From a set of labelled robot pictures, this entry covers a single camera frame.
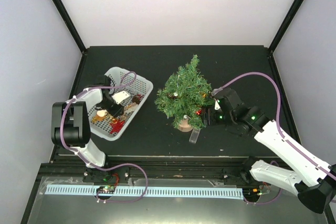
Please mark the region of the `white perforated plastic basket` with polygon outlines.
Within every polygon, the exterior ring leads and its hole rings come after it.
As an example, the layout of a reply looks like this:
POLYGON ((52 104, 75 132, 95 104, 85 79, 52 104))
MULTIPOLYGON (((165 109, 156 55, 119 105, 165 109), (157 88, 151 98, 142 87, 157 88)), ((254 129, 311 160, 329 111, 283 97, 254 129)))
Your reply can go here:
POLYGON ((115 141, 134 119, 153 90, 153 83, 123 68, 112 67, 93 87, 77 95, 86 103, 91 132, 115 141))

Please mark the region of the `small green christmas tree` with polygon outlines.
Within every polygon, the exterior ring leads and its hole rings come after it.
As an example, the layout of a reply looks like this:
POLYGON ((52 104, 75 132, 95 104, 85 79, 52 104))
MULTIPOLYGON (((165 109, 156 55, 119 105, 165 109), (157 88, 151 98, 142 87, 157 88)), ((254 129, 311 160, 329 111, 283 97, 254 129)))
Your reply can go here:
POLYGON ((192 129, 205 127, 203 119, 195 112, 207 106, 214 105, 211 98, 211 84, 198 69, 199 58, 193 55, 191 61, 179 66, 166 81, 164 87, 157 91, 155 105, 168 119, 173 119, 172 125, 178 128, 182 122, 187 122, 192 129), (169 94, 176 93, 176 99, 170 99, 169 94))

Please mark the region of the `brown pine cone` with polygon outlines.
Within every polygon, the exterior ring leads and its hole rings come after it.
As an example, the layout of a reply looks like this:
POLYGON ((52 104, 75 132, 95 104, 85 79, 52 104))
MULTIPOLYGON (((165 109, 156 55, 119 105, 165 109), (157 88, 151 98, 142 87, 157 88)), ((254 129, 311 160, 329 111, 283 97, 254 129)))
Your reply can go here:
POLYGON ((169 94, 168 95, 168 97, 170 98, 170 99, 176 99, 177 98, 177 94, 176 93, 171 93, 171 94, 169 94))

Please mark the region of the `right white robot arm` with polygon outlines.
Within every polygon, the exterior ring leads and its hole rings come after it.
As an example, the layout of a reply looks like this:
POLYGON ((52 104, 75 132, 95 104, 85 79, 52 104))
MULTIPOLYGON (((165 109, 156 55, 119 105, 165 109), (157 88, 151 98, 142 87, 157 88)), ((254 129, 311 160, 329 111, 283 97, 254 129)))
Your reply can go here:
POLYGON ((295 141, 258 107, 248 107, 231 88, 211 92, 215 104, 204 109, 207 125, 223 125, 238 136, 249 136, 274 152, 290 169, 249 157, 238 171, 250 184, 266 182, 298 197, 309 210, 321 214, 335 197, 335 165, 316 157, 295 141))

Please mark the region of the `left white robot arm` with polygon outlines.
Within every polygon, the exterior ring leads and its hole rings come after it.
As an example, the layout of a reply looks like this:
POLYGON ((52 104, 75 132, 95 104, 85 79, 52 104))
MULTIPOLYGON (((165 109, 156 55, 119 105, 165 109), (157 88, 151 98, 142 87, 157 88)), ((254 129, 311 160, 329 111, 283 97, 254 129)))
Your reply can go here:
POLYGON ((125 83, 124 79, 122 77, 116 85, 111 78, 103 75, 99 82, 85 87, 71 99, 52 105, 52 142, 74 153, 88 168, 95 168, 94 175, 102 182, 112 177, 113 169, 108 165, 107 155, 91 139, 88 112, 91 108, 97 108, 98 118, 116 121, 124 113, 121 102, 125 97, 115 98, 115 91, 134 82, 125 83))

